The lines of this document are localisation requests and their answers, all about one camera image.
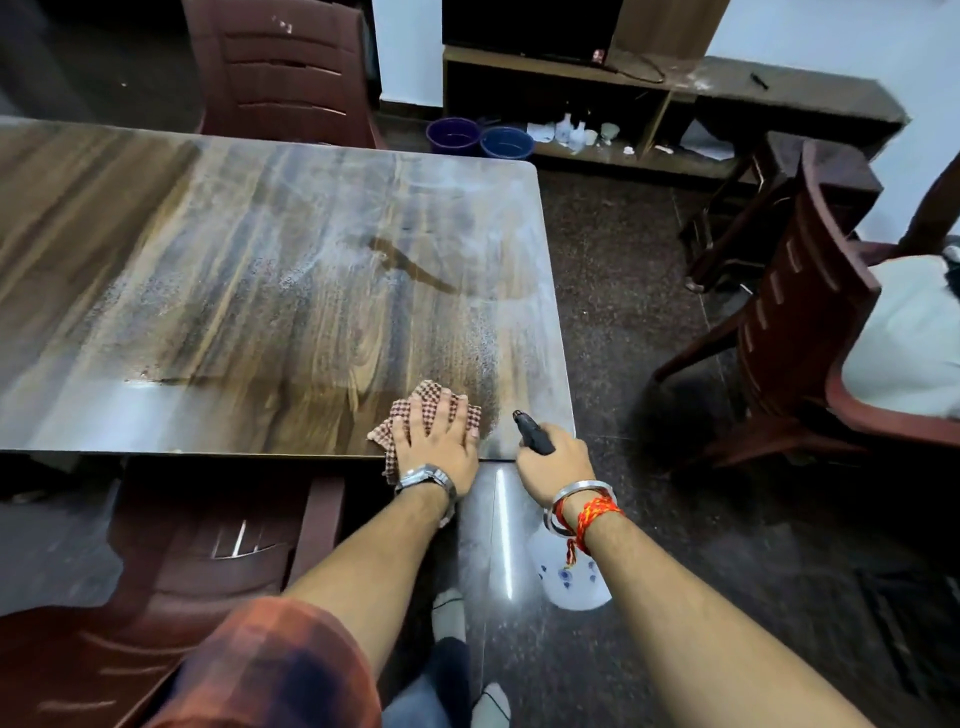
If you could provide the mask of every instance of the hand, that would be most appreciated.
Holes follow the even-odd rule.
[[[520,443],[516,454],[516,468],[527,493],[544,508],[549,508],[554,496],[570,483],[595,480],[587,443],[575,440],[573,435],[556,425],[541,425],[555,448],[549,455],[538,455]]]
[[[423,427],[423,402],[419,397],[410,398],[410,439],[403,431],[403,419],[394,417],[394,442],[396,462],[400,475],[422,465],[436,465],[450,476],[460,497],[469,493],[473,478],[477,475],[477,440],[480,432],[476,427],[467,431],[467,396],[457,400],[457,414],[450,419],[450,390],[444,388],[437,405],[437,417],[430,434]]]

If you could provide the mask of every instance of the red and white checkered rag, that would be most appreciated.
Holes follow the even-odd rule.
[[[441,386],[437,382],[430,379],[425,379],[417,385],[417,388],[414,389],[412,393],[419,396],[420,399],[423,400],[423,429],[426,430],[427,434],[430,434],[430,430],[433,427],[433,421],[437,417],[437,405],[440,404],[441,389]],[[453,418],[457,414],[457,407],[459,404],[460,403],[456,399],[456,396],[454,396],[453,400],[450,402],[451,422],[453,422]],[[397,484],[400,475],[396,466],[394,417],[403,418],[403,427],[409,433],[410,401],[396,400],[390,407],[390,417],[377,425],[367,435],[368,440],[373,440],[386,452],[387,463],[383,470],[383,476],[387,478],[387,482],[391,485]],[[467,430],[470,430],[471,427],[480,427],[480,407],[476,406],[475,404],[471,404],[467,407]]]

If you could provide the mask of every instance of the metal watch strap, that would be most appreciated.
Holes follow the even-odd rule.
[[[575,483],[570,483],[553,496],[553,503],[550,504],[549,508],[543,509],[543,525],[546,526],[548,531],[553,531],[558,536],[563,536],[567,539],[576,537],[576,533],[568,528],[564,528],[557,522],[554,511],[557,509],[557,503],[561,500],[572,496],[574,493],[580,493],[581,491],[602,491],[610,496],[613,503],[616,503],[616,493],[613,492],[613,488],[609,483],[605,483],[602,480],[578,480]]]
[[[446,491],[446,495],[449,498],[450,502],[446,506],[446,513],[444,513],[444,517],[440,519],[440,525],[438,526],[439,528],[443,528],[445,525],[450,523],[450,519],[453,518],[453,513],[456,510],[457,501],[460,499],[460,497],[457,495],[457,488],[453,484],[453,480],[451,480],[450,476],[436,465],[427,463],[425,465],[421,465],[419,468],[414,468],[412,471],[407,471],[404,473],[400,478],[400,481],[397,483],[396,488],[394,488],[394,495],[406,488],[409,488],[413,485],[418,485],[427,480],[432,480],[437,485],[442,487]]]

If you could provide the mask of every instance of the purple bucket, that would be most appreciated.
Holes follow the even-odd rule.
[[[480,141],[480,127],[469,119],[447,116],[430,123],[426,138],[430,142],[430,151],[436,155],[465,157],[473,154],[473,148]]]

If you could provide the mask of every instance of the person's right arm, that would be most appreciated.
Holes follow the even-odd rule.
[[[587,445],[543,425],[556,450],[521,447],[523,485],[542,506],[593,480]],[[576,528],[587,491],[564,503]],[[807,663],[730,604],[630,520],[598,517],[585,536],[613,601],[681,728],[870,728],[872,723]]]

